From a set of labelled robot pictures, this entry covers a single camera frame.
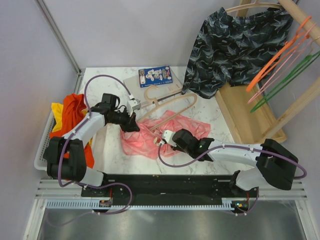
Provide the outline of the pink patterned shorts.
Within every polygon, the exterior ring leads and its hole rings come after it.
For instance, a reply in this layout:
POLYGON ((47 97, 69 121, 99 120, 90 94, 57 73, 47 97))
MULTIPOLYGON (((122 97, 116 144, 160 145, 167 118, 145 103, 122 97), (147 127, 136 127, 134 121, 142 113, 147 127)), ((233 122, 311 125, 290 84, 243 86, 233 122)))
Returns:
POLYGON ((183 115, 177 115, 175 118, 153 129, 162 121, 173 116, 175 112, 167 110, 158 119, 145 119, 138 124, 140 131, 123 132, 120 131, 120 142, 123 152, 128 156, 144 156, 149 159, 158 158, 158 147, 162 133, 165 130, 177 132, 186 129, 197 139, 205 138, 211 131, 211 125, 198 121, 183 115))

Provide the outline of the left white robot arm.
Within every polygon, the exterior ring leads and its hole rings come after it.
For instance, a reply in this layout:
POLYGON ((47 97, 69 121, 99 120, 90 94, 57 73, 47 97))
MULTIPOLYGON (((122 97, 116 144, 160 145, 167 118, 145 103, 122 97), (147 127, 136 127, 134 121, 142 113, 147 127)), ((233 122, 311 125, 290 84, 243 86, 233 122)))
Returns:
POLYGON ((141 108, 140 101, 130 95, 123 111, 116 106, 119 101, 118 96, 104 93, 101 102, 91 107, 72 130, 49 141, 43 154, 47 161, 48 176, 92 186, 92 191, 99 197, 109 193, 110 185, 103 180, 104 173, 87 166, 85 146, 107 124, 119 125, 125 133, 140 130, 135 113, 135 110, 141 108))

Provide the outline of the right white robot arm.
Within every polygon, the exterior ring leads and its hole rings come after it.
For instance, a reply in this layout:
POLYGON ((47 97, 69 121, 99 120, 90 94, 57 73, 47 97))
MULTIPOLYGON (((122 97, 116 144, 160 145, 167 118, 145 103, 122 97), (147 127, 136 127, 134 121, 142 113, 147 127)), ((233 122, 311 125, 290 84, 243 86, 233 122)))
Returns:
POLYGON ((230 162, 248 165, 249 170, 236 171, 229 184, 235 197, 260 186, 289 191, 295 178, 298 158, 274 139, 263 143, 239 144, 222 142, 213 138, 196 138, 186 130, 165 130, 164 141, 174 151, 188 154, 195 161, 230 162))

